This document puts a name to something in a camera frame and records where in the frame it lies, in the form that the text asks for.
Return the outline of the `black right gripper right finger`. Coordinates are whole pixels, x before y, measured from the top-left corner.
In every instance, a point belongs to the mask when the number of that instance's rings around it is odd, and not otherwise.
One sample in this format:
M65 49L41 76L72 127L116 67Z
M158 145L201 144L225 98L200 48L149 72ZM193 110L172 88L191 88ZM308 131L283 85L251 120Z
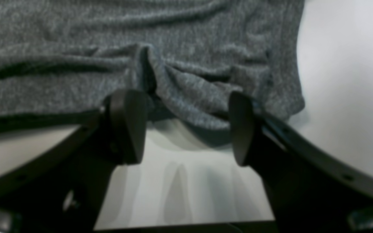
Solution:
M234 158L260 177L281 233L373 233L373 177L333 158L240 92L229 96Z

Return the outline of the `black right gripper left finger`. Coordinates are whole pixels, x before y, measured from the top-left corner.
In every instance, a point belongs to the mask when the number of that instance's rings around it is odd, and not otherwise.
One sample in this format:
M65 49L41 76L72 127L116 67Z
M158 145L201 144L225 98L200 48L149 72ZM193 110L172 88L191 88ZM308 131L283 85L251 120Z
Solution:
M92 233L115 168L142 162L147 99L115 91L58 145L0 176L0 233Z

